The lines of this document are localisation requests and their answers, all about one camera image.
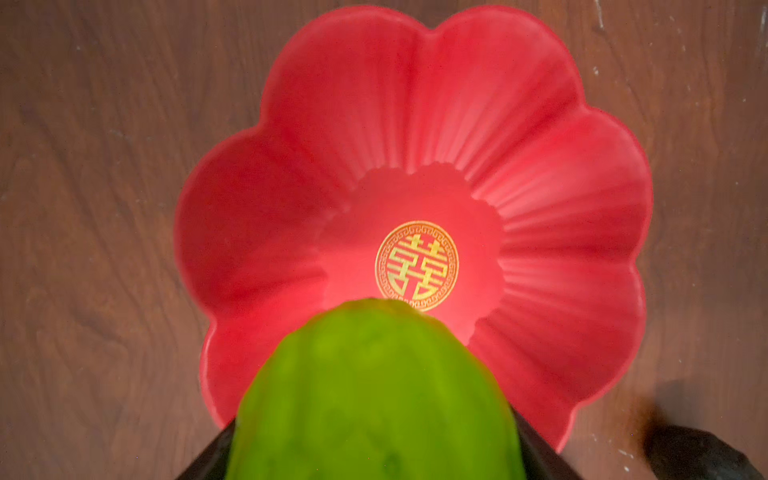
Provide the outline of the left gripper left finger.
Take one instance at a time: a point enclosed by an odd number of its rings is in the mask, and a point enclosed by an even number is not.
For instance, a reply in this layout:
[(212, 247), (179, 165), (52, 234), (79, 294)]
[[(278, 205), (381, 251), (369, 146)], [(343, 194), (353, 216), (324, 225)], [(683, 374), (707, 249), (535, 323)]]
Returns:
[(177, 480), (224, 480), (236, 423), (232, 420), (180, 473)]

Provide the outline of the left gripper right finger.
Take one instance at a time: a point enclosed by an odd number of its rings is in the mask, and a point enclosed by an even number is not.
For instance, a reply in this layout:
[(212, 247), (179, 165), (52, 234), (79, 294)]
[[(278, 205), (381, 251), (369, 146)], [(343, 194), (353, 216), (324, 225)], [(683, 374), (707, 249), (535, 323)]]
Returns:
[(527, 480), (582, 480), (582, 477), (536, 432), (516, 410), (512, 410), (520, 438)]

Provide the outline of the dark fake avocado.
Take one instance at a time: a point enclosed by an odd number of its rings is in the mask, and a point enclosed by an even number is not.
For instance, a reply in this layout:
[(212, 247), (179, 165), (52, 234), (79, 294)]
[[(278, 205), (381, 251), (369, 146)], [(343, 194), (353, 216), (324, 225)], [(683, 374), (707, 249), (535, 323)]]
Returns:
[(765, 479), (743, 452), (699, 429), (657, 426), (646, 436), (644, 453), (657, 479)]

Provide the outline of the green bumpy custard apple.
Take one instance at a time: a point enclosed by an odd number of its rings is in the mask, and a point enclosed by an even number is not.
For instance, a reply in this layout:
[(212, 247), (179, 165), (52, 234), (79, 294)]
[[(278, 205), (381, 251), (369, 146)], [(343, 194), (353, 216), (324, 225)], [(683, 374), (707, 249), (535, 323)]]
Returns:
[(237, 412), (230, 479), (521, 479), (494, 376), (438, 320), (359, 300), (286, 336)]

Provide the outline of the red flower-shaped fruit bowl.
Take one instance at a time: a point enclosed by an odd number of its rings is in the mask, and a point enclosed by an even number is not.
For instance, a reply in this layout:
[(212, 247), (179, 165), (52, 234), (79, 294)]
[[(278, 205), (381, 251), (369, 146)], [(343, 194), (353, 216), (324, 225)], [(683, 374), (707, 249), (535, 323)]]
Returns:
[(285, 335), (388, 298), (442, 321), (561, 450), (642, 343), (652, 206), (639, 142), (587, 103), (534, 16), (326, 13), (277, 57), (257, 125), (210, 150), (177, 203), (176, 264), (210, 321), (204, 402), (229, 423)]

